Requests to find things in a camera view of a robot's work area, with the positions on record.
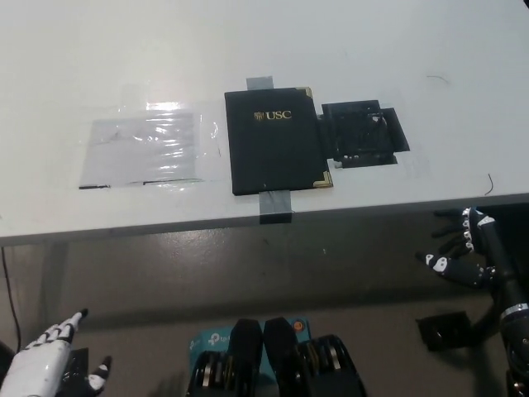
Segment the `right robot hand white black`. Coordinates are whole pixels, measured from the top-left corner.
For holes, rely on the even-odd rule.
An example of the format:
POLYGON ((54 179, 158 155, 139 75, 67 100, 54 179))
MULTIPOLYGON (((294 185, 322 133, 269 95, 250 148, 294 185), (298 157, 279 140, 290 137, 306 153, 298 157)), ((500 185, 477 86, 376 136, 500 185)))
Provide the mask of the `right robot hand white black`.
POLYGON ((490 286, 494 280, 494 266, 482 266, 462 260, 468 254, 486 255, 486 239, 481 226, 494 219, 476 207, 435 211, 438 218, 447 218, 448 224, 431 233, 434 239, 450 237, 441 244, 436 254, 417 252, 416 258, 438 276, 458 285, 473 289, 490 286))

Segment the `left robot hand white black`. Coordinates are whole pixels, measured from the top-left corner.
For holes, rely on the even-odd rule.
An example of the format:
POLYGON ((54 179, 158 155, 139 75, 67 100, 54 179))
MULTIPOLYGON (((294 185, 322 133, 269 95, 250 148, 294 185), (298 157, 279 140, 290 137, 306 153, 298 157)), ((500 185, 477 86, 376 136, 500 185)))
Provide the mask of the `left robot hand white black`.
POLYGON ((1 384, 1 395, 14 396, 99 396, 111 374, 112 357, 102 362, 82 380, 64 385, 72 344, 79 324, 88 316, 81 309, 62 323, 46 329, 37 339, 22 348, 12 359, 1 384))

